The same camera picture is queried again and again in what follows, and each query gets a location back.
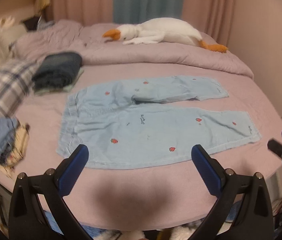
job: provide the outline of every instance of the blue gripper pad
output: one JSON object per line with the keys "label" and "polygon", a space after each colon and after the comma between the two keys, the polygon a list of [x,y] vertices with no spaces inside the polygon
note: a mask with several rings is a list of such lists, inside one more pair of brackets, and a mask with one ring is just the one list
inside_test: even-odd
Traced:
{"label": "blue gripper pad", "polygon": [[217,160],[212,159],[201,145],[192,147],[191,157],[210,194],[216,197],[220,196],[225,184],[222,166]]}
{"label": "blue gripper pad", "polygon": [[61,197],[70,194],[88,159],[88,148],[80,144],[70,157],[64,159],[57,167],[55,182]]}

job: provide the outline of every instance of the blanket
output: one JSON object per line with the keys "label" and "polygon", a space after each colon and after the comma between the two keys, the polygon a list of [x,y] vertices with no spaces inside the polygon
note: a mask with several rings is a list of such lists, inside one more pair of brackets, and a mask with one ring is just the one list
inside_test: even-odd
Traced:
{"label": "blanket", "polygon": [[10,59],[0,67],[0,118],[13,116],[32,87],[38,64]]}
{"label": "blanket", "polygon": [[82,58],[74,52],[47,56],[32,77],[35,90],[42,88],[63,88],[76,79]]}
{"label": "blanket", "polygon": [[[123,45],[120,41],[107,41],[102,34],[115,29],[116,24],[81,24],[60,20],[51,28],[27,33],[15,44],[20,58],[42,61],[47,55],[74,51],[82,56],[84,65],[120,63],[176,63],[206,69],[242,74],[253,78],[252,71],[230,51],[213,52],[203,48],[179,43]],[[208,44],[216,42],[201,33]]]}

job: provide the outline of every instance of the green cloth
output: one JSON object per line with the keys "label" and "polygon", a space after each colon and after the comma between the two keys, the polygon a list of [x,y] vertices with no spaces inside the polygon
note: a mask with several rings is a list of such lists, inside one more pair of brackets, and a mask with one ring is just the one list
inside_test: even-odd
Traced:
{"label": "green cloth", "polygon": [[73,89],[74,85],[76,84],[76,82],[78,81],[79,77],[82,75],[83,72],[84,72],[84,70],[82,68],[80,68],[77,77],[75,78],[75,80],[70,85],[67,85],[63,88],[42,88],[42,89],[35,91],[34,94],[41,96],[41,95],[44,95],[44,94],[47,94],[47,93],[70,92]]}
{"label": "green cloth", "polygon": [[181,18],[183,0],[113,0],[113,20],[138,24],[159,17]]}

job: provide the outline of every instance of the plaid shirt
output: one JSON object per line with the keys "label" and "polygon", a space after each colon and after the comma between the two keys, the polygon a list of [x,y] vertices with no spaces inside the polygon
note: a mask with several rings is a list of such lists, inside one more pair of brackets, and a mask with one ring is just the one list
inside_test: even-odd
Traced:
{"label": "plaid shirt", "polygon": [[17,59],[0,67],[0,117],[11,117],[32,86],[38,64]]}

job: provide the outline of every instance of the goose plush toy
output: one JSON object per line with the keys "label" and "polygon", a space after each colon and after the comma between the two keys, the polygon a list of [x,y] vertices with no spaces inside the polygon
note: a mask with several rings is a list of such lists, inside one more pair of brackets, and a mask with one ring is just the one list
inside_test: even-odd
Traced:
{"label": "goose plush toy", "polygon": [[189,23],[175,18],[155,18],[141,24],[124,24],[103,34],[114,41],[123,44],[152,44],[176,42],[208,49],[226,52],[227,47],[220,44],[208,45],[203,41],[200,32]]}

